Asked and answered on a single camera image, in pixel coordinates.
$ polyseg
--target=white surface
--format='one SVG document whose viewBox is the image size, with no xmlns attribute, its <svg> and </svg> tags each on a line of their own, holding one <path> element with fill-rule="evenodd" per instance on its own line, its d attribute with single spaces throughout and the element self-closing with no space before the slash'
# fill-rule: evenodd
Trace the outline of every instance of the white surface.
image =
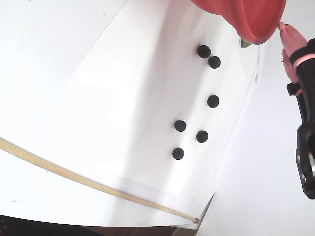
<svg viewBox="0 0 315 236">
<path fill-rule="evenodd" d="M 211 69 L 195 54 L 198 44 L 209 45 L 221 58 L 219 69 Z M 16 113 L 1 120 L 1 135 L 83 176 L 198 217 L 215 191 L 217 164 L 254 78 L 257 51 L 257 46 L 241 49 L 228 23 L 189 0 L 130 0 L 67 85 L 66 80 L 56 83 L 59 90 L 54 98 L 61 95 L 54 108 L 34 107 L 38 112 L 34 118 L 32 109 L 25 108 L 23 115 L 30 116 L 31 126 L 19 123 L 24 117 L 16 116 L 17 107 Z M 35 85 L 30 87 L 50 98 L 50 87 Z M 12 94 L 13 86 L 6 89 Z M 206 104 L 211 94 L 220 98 L 215 109 Z M 10 107 L 18 103 L 20 94 L 13 101 L 5 98 Z M 184 133 L 173 128 L 178 118 L 188 124 Z M 15 123 L 19 125 L 11 131 Z M 209 133 L 204 144 L 195 141 L 200 129 Z M 181 161 L 171 156 L 177 146 L 185 151 Z M 9 194 L 0 201 L 2 214 L 99 226 L 189 223 L 87 190 L 8 154 L 1 158 L 5 166 L 1 177 L 9 179 L 4 189 Z M 17 175 L 21 169 L 25 173 L 21 165 L 30 168 L 31 175 Z M 22 184 L 24 191 L 12 192 L 12 183 Z M 52 186 L 39 189 L 40 183 Z"/>
<path fill-rule="evenodd" d="M 314 9 L 313 1 L 288 1 L 283 21 L 314 38 Z M 286 91 L 281 52 L 276 32 L 198 236 L 314 235 L 315 202 L 302 191 L 295 161 L 301 118 L 296 98 Z"/>
<path fill-rule="evenodd" d="M 85 54 L 126 2 L 0 1 L 1 136 L 17 142 L 36 136 Z"/>
</svg>

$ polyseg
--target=beige rope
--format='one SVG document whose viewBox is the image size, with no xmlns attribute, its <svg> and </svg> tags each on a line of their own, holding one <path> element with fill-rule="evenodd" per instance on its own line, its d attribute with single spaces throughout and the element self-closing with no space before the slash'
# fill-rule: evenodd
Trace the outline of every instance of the beige rope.
<svg viewBox="0 0 315 236">
<path fill-rule="evenodd" d="M 35 156 L 35 155 L 15 146 L 14 144 L 12 144 L 12 143 L 10 143 L 10 142 L 2 139 L 2 138 L 0 138 L 0 149 L 20 158 L 22 160 L 25 160 L 25 161 L 33 164 L 33 165 L 41 167 L 47 171 L 50 171 L 52 173 L 55 173 L 55 174 L 60 175 L 62 177 L 65 177 L 67 179 L 73 180 L 73 181 L 80 183 L 80 184 L 83 184 L 85 186 L 97 189 L 99 191 L 114 195 L 114 196 L 119 197 L 119 198 L 126 199 L 126 200 L 134 202 L 134 203 L 138 203 L 138 204 L 141 204 L 141 205 L 144 205 L 147 207 L 151 207 L 151 208 L 154 208 L 157 210 L 165 211 L 165 212 L 170 213 L 170 214 L 181 216 L 183 218 L 186 218 L 188 220 L 193 221 L 195 224 L 199 223 L 199 220 L 197 218 L 191 217 L 187 214 L 181 213 L 181 212 L 176 211 L 176 210 L 172 210 L 172 209 L 164 207 L 164 206 L 160 206 L 158 204 L 155 204 L 155 203 L 149 202 L 147 200 L 138 198 L 138 197 L 130 195 L 128 193 L 119 191 L 117 189 L 110 188 L 110 187 L 105 186 L 103 184 L 97 183 L 93 180 L 90 180 L 88 178 L 80 176 L 76 173 L 68 171 L 68 170 L 66 170 L 60 166 L 57 166 L 53 163 L 50 163 L 46 160 L 43 160 L 40 157 Z"/>
</svg>

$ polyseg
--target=green object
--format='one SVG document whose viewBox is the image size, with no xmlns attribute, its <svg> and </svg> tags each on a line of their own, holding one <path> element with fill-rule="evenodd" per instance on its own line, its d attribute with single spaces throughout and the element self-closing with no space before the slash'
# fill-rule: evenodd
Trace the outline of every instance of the green object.
<svg viewBox="0 0 315 236">
<path fill-rule="evenodd" d="M 247 47 L 249 47 L 251 45 L 252 45 L 252 43 L 246 42 L 245 40 L 241 39 L 241 48 L 247 48 Z"/>
</svg>

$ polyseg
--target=tan string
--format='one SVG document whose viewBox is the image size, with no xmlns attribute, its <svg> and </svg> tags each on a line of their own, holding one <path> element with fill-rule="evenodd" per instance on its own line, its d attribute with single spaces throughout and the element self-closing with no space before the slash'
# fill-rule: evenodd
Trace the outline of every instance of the tan string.
<svg viewBox="0 0 315 236">
<path fill-rule="evenodd" d="M 76 173 L 68 171 L 68 170 L 66 170 L 60 166 L 57 166 L 53 163 L 50 163 L 46 160 L 43 160 L 40 157 L 35 156 L 35 155 L 17 147 L 17 146 L 15 146 L 14 144 L 4 140 L 3 138 L 0 138 L 0 149 L 20 158 L 22 160 L 25 160 L 25 161 L 33 164 L 33 165 L 36 165 L 40 168 L 43 168 L 47 171 L 50 171 L 52 173 L 55 173 L 55 174 L 60 175 L 62 177 L 65 177 L 65 178 L 70 179 L 72 181 L 75 181 L 77 183 L 83 184 L 85 186 L 97 189 L 99 191 L 114 195 L 114 196 L 119 197 L 119 198 L 126 199 L 126 200 L 134 202 L 134 203 L 138 203 L 138 204 L 141 204 L 141 205 L 144 205 L 147 207 L 151 207 L 151 208 L 154 208 L 157 210 L 165 211 L 167 213 L 186 218 L 188 220 L 191 220 L 195 224 L 199 223 L 199 219 L 191 217 L 191 216 L 184 214 L 182 212 L 172 210 L 172 209 L 164 207 L 164 206 L 160 206 L 158 204 L 155 204 L 155 203 L 149 202 L 147 200 L 138 198 L 136 196 L 133 196 L 133 195 L 130 195 L 128 193 L 119 191 L 117 189 L 110 188 L 110 187 L 105 186 L 103 184 L 97 183 L 91 179 L 85 178 L 85 177 L 80 176 Z"/>
</svg>

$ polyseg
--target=dark floor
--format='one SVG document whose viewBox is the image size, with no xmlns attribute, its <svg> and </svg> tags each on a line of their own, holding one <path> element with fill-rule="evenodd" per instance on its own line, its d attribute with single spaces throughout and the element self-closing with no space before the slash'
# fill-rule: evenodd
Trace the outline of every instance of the dark floor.
<svg viewBox="0 0 315 236">
<path fill-rule="evenodd" d="M 194 236 L 195 234 L 195 230 L 177 230 L 170 226 L 82 227 L 0 215 L 0 236 Z"/>
</svg>

